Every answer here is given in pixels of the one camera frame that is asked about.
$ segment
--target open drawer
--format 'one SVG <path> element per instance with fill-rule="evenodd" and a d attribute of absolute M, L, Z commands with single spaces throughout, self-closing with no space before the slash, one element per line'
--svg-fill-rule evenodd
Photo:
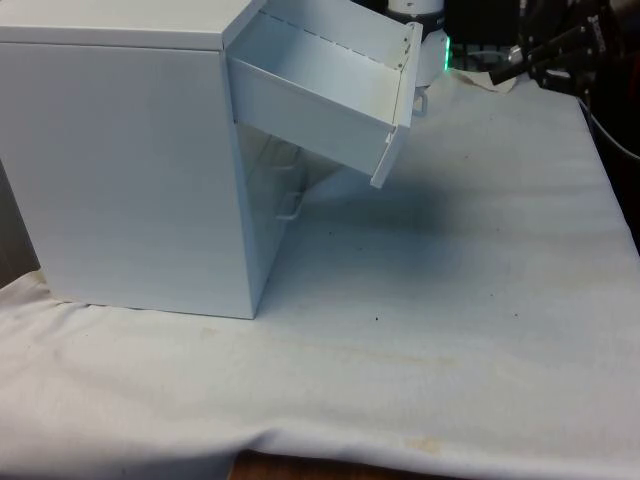
<path fill-rule="evenodd" d="M 235 119 L 381 187 L 411 127 L 421 35 L 349 0 L 270 0 L 227 51 Z"/>

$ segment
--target white plastic box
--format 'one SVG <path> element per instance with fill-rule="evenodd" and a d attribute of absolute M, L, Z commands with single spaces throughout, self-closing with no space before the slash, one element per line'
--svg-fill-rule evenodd
<path fill-rule="evenodd" d="M 420 34 L 348 0 L 0 2 L 0 159 L 53 293 L 253 318 L 299 147 L 382 186 Z"/>

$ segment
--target drawer handle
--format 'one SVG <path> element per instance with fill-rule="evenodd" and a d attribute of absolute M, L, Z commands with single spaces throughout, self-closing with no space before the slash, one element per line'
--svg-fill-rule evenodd
<path fill-rule="evenodd" d="M 280 204 L 280 213 L 277 219 L 283 222 L 293 222 L 300 216 L 302 211 L 303 192 L 289 192 L 282 199 Z"/>
<path fill-rule="evenodd" d="M 415 117 L 424 118 L 427 116 L 427 105 L 429 104 L 429 100 L 427 99 L 427 91 L 420 90 L 420 92 L 416 92 L 416 100 L 420 99 L 420 109 L 413 109 L 413 115 Z"/>

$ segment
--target green light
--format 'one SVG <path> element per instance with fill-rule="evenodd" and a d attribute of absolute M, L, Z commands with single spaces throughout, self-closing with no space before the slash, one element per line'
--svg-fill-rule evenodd
<path fill-rule="evenodd" d="M 444 71 L 449 70 L 449 60 L 451 58 L 451 38 L 447 37 L 447 45 L 444 48 Z"/>

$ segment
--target white tablecloth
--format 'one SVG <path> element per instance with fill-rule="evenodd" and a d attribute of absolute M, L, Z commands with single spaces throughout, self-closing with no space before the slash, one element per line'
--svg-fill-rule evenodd
<path fill-rule="evenodd" d="M 255 448 L 636 479 L 639 292 L 575 100 L 443 77 L 387 187 L 309 193 L 256 321 L 0 291 L 0 473 L 221 478 Z"/>

